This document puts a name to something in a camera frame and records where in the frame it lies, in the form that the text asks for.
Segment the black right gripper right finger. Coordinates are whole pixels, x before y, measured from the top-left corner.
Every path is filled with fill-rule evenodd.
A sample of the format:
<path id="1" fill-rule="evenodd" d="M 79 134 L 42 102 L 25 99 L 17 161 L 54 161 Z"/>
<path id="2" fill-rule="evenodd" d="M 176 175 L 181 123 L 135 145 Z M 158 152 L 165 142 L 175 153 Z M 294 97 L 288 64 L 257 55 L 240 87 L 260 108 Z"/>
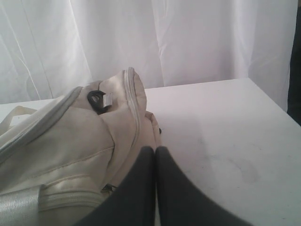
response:
<path id="1" fill-rule="evenodd" d="M 200 191 L 167 147 L 155 151 L 158 209 L 162 226 L 249 226 Z"/>

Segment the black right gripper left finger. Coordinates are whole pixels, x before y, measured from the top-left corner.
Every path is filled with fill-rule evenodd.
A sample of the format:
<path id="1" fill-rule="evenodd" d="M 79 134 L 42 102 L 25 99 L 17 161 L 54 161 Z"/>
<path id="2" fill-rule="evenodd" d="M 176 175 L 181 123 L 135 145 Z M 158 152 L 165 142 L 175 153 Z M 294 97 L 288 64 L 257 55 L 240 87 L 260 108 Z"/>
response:
<path id="1" fill-rule="evenodd" d="M 76 226 L 153 226 L 155 224 L 155 156 L 143 147 L 112 195 Z"/>

